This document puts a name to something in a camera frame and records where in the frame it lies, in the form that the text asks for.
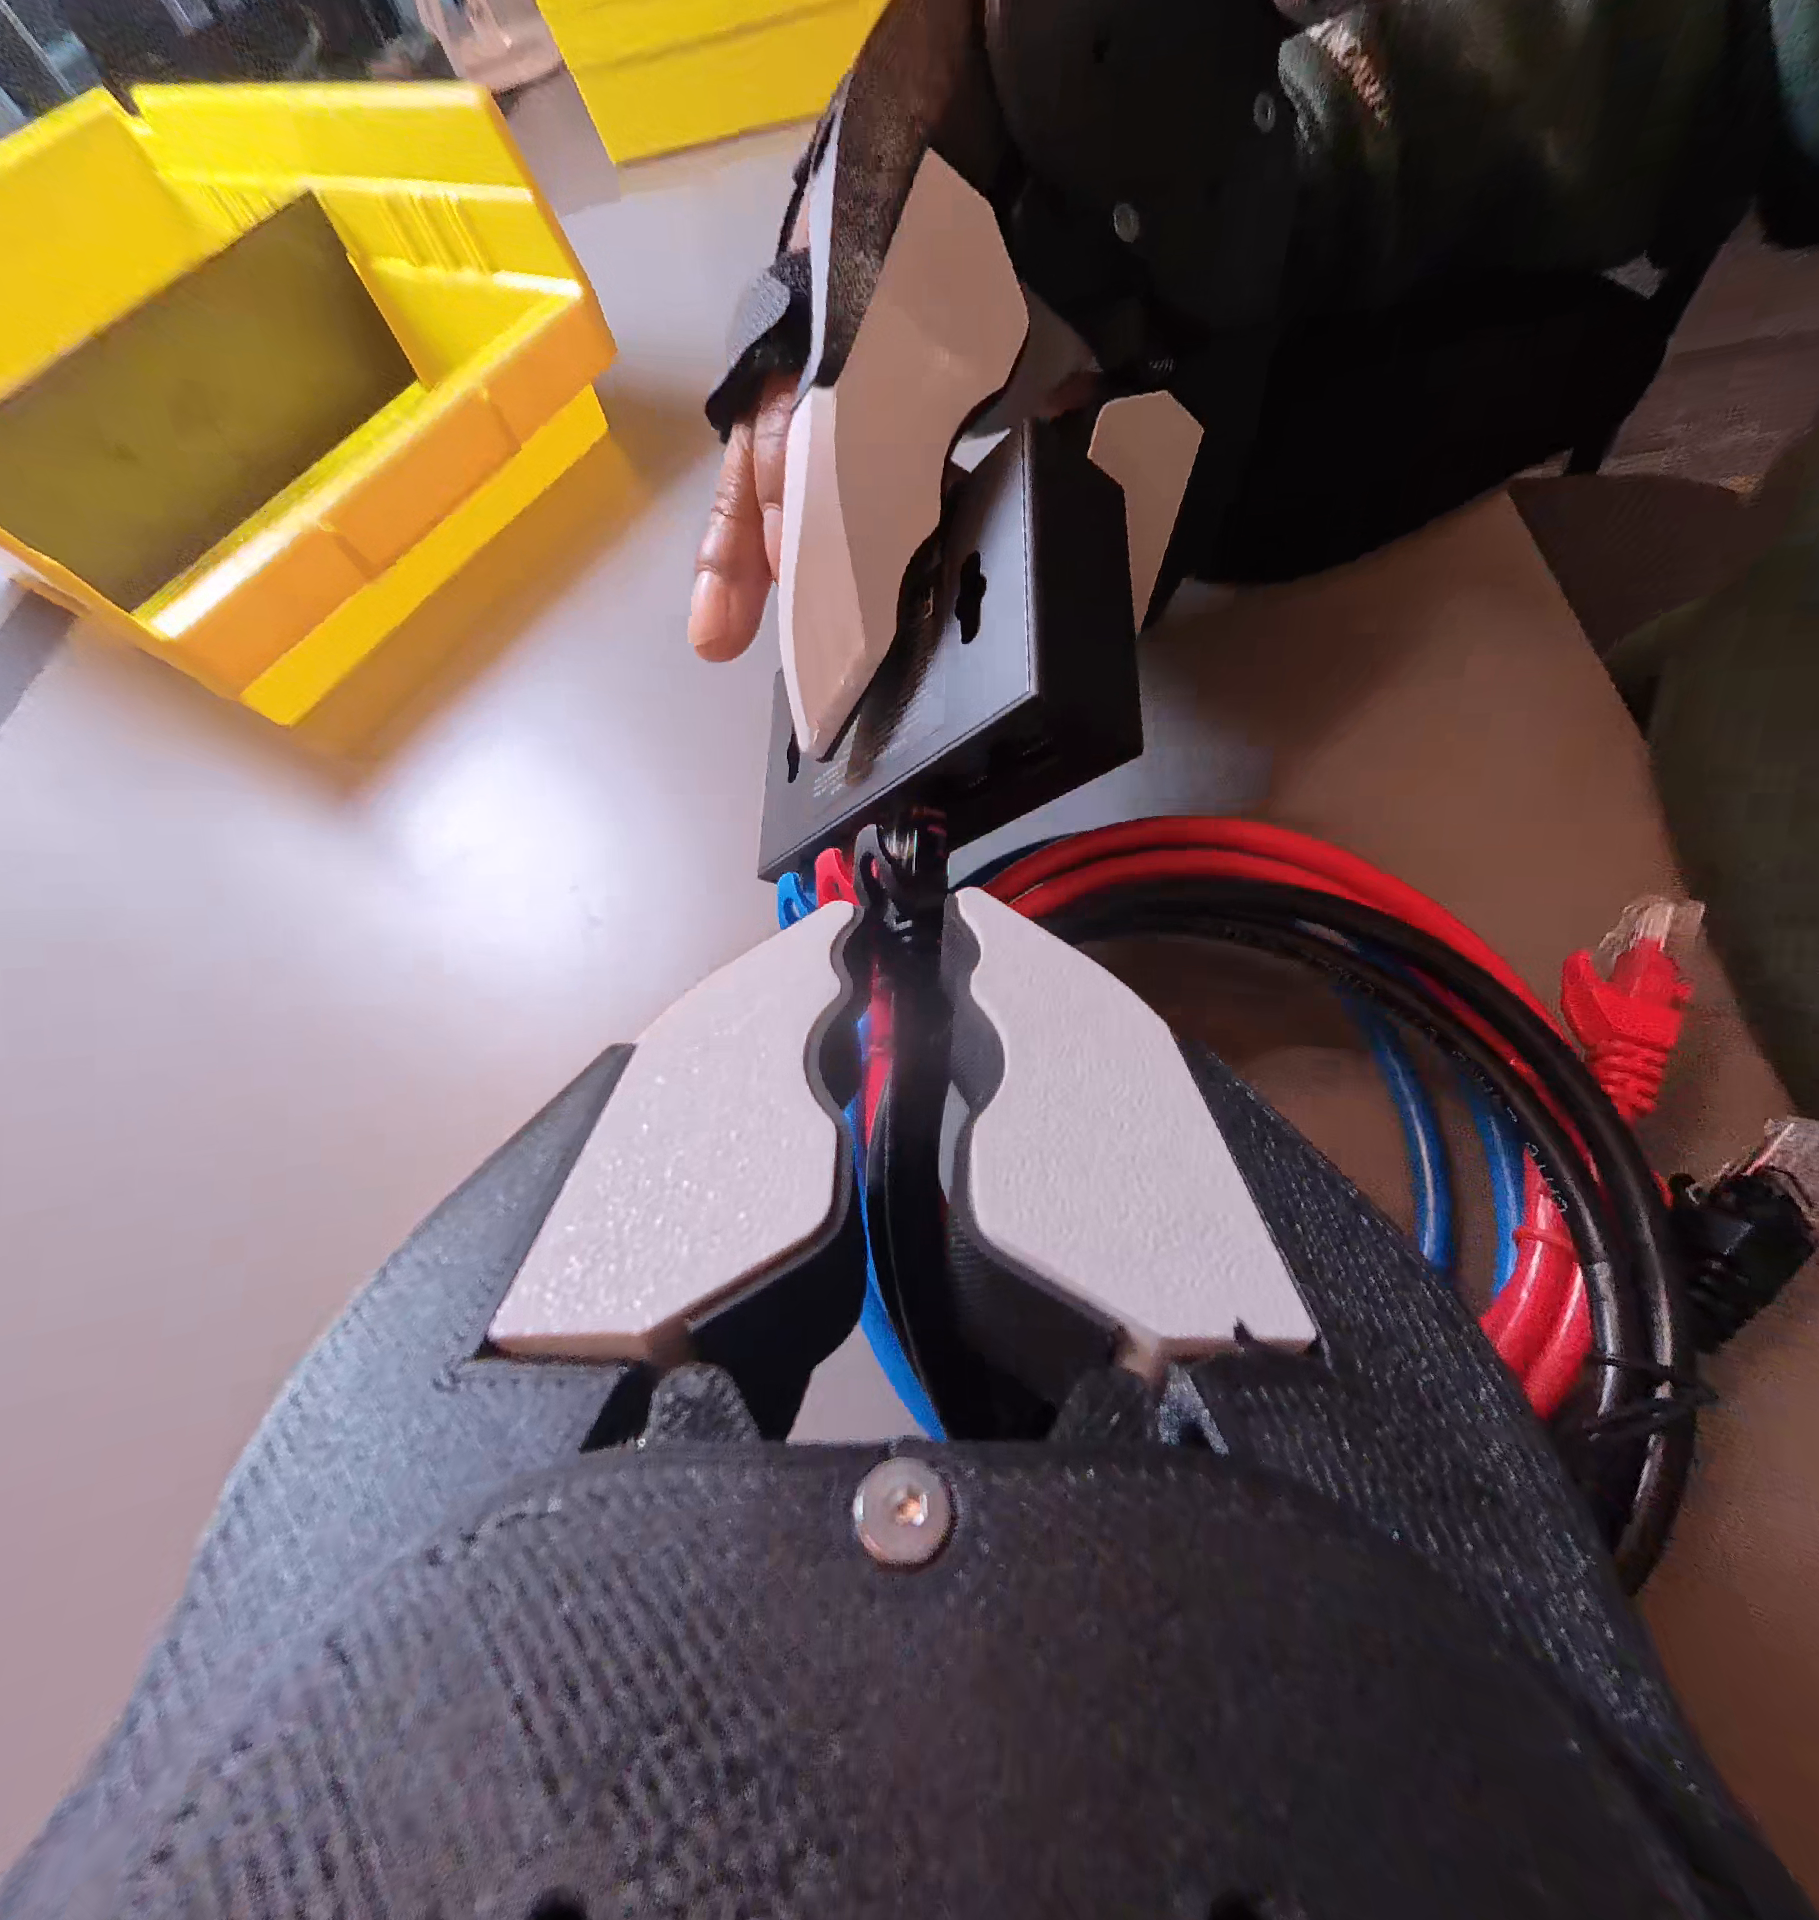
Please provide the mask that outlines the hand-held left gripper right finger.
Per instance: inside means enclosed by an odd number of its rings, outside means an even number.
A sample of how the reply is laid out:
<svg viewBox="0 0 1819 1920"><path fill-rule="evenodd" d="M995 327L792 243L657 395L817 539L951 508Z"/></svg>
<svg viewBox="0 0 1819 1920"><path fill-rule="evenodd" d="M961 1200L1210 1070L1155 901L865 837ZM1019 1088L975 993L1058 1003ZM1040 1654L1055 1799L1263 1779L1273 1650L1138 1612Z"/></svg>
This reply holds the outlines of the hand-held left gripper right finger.
<svg viewBox="0 0 1819 1920"><path fill-rule="evenodd" d="M1028 1389L1306 1355L1315 1321L1167 1023L973 886L945 901L941 972L970 1349Z"/></svg>

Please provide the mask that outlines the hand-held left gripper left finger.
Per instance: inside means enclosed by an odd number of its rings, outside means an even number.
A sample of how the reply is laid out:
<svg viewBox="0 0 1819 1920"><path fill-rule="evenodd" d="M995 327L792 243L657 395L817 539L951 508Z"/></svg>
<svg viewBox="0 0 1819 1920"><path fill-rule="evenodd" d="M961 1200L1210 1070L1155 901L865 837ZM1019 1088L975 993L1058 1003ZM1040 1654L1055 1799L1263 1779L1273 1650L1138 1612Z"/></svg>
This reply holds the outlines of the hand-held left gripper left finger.
<svg viewBox="0 0 1819 1920"><path fill-rule="evenodd" d="M826 904L642 1031L494 1311L501 1355L669 1368L770 1339L811 1371L841 1344L868 1293L856 935Z"/></svg>

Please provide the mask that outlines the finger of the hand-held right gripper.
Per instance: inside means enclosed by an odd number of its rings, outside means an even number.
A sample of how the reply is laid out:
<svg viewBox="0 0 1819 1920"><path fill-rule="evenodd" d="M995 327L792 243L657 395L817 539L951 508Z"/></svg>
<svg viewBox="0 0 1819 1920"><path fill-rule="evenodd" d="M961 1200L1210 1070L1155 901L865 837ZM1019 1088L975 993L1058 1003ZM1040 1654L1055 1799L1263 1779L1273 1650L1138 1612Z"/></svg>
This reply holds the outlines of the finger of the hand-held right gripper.
<svg viewBox="0 0 1819 1920"><path fill-rule="evenodd" d="M785 436L777 653L798 751L826 761L896 640L963 428L1027 347L994 205L928 149L848 354L815 348Z"/></svg>
<svg viewBox="0 0 1819 1920"><path fill-rule="evenodd" d="M1170 391L1114 396L1095 412L1089 461L1121 491L1136 633L1147 627L1203 435Z"/></svg>

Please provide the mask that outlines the black network switch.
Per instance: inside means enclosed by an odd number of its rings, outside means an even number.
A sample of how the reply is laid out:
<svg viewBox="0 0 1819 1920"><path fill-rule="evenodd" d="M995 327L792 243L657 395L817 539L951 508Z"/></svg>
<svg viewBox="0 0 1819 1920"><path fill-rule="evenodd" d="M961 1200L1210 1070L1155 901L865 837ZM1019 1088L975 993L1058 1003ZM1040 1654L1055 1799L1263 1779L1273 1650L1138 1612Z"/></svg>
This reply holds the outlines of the black network switch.
<svg viewBox="0 0 1819 1920"><path fill-rule="evenodd" d="M826 761L776 680L758 879L912 812L970 847L1141 755L1126 498L1087 428L1031 421L945 496L896 643Z"/></svg>

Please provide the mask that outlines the yellow plastic bin with divider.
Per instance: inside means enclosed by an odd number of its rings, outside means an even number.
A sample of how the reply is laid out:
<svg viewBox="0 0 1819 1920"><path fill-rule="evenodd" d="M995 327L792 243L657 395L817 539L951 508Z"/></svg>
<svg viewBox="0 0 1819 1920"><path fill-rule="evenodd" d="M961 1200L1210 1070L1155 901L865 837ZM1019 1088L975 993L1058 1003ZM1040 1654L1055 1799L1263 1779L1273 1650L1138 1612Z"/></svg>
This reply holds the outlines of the yellow plastic bin with divider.
<svg viewBox="0 0 1819 1920"><path fill-rule="evenodd" d="M0 404L299 194L414 384L137 611L0 531L16 576L200 685L300 724L607 435L613 345L488 92L93 90L0 140Z"/></svg>

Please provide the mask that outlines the person's right hand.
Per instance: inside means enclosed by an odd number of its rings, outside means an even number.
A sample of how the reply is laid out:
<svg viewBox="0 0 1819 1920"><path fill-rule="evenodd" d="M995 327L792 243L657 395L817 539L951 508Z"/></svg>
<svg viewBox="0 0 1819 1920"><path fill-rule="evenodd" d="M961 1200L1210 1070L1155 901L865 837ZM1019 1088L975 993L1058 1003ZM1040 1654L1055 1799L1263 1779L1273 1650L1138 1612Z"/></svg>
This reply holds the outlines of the person's right hand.
<svg viewBox="0 0 1819 1920"><path fill-rule="evenodd" d="M785 436L811 351L834 377L925 155L983 200L1012 144L988 71L986 7L896 2L879 13L796 161L777 253L734 310L727 370L704 400L724 443L694 558L687 640L704 660L751 643L777 582Z"/></svg>

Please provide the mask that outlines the person's dark green clothing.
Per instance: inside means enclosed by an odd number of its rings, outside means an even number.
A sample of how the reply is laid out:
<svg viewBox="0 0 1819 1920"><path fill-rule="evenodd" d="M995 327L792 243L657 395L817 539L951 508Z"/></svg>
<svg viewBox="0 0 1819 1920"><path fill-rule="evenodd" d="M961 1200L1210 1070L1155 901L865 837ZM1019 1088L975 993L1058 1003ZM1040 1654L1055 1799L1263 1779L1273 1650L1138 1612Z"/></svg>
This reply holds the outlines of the person's dark green clothing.
<svg viewBox="0 0 1819 1920"><path fill-rule="evenodd" d="M1819 249L1819 5L1723 5L1762 235ZM1765 480L1760 553L1611 653L1640 720L1684 872L1745 1023L1819 1117L1819 412Z"/></svg>

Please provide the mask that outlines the black bin divider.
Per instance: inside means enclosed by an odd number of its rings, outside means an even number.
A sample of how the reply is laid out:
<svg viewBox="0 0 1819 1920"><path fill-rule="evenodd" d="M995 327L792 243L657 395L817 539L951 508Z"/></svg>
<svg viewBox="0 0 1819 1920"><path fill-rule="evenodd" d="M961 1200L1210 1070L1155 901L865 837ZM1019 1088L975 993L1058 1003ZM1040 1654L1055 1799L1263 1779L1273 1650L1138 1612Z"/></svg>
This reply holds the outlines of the black bin divider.
<svg viewBox="0 0 1819 1920"><path fill-rule="evenodd" d="M0 404L0 531L137 611L413 384L299 194Z"/></svg>

